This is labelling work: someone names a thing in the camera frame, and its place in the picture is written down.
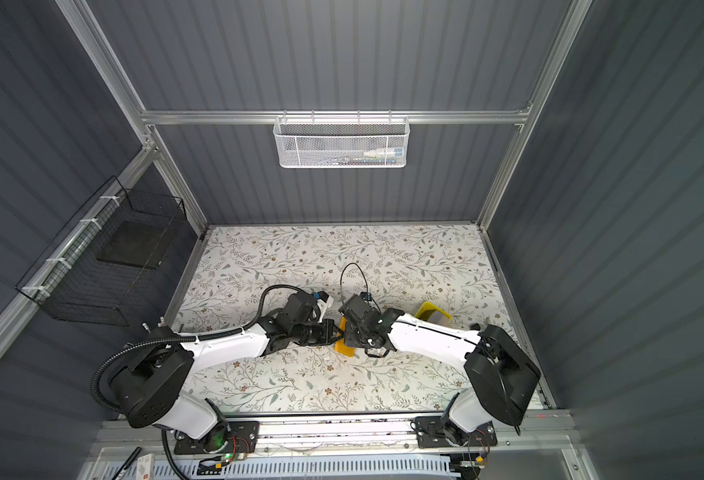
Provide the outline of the yellow leather card holder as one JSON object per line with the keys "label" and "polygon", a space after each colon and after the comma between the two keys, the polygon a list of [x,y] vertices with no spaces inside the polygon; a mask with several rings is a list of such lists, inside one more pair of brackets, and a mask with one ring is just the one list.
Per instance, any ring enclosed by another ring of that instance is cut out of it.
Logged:
{"label": "yellow leather card holder", "polygon": [[341,338],[334,344],[334,351],[345,357],[353,358],[355,348],[346,344],[347,319],[344,316],[340,318],[339,329],[341,330]]}

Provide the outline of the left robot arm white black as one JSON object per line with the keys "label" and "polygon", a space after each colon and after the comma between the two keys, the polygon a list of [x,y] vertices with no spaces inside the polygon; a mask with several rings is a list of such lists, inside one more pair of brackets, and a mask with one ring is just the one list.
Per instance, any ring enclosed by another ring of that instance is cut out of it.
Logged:
{"label": "left robot arm white black", "polygon": [[341,330],[326,316],[334,299],[324,291],[294,289],[284,307],[233,330],[179,334],[168,327],[150,331],[147,343],[129,347],[103,371],[118,411],[134,428],[176,430],[215,449],[229,436],[224,415],[209,400],[184,390],[198,372],[276,354],[289,346],[327,346]]}

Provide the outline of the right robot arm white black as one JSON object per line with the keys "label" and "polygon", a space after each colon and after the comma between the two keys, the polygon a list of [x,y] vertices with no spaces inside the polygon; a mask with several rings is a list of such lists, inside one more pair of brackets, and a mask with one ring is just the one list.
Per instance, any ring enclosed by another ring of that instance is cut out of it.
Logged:
{"label": "right robot arm white black", "polygon": [[449,328],[399,309],[382,311],[360,295],[346,300],[339,312],[348,346],[418,354],[464,371],[469,386],[452,397],[437,428],[449,444],[465,446],[493,421],[521,426],[541,370],[503,328]]}

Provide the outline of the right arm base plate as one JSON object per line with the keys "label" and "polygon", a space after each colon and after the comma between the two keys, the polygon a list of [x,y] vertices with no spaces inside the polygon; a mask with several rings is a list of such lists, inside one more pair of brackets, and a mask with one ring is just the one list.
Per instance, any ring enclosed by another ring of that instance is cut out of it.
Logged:
{"label": "right arm base plate", "polygon": [[482,424],[472,432],[465,432],[442,416],[424,415],[411,420],[410,427],[416,434],[418,446],[423,449],[490,448],[498,445],[495,426],[492,422]]}

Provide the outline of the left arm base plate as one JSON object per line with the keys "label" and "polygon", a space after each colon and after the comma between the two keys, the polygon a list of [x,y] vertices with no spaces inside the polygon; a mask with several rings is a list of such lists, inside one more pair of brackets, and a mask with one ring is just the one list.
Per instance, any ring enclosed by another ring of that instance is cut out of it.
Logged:
{"label": "left arm base plate", "polygon": [[255,451],[261,424],[257,421],[234,421],[217,424],[201,439],[186,434],[175,435],[176,455],[230,455],[250,454]]}

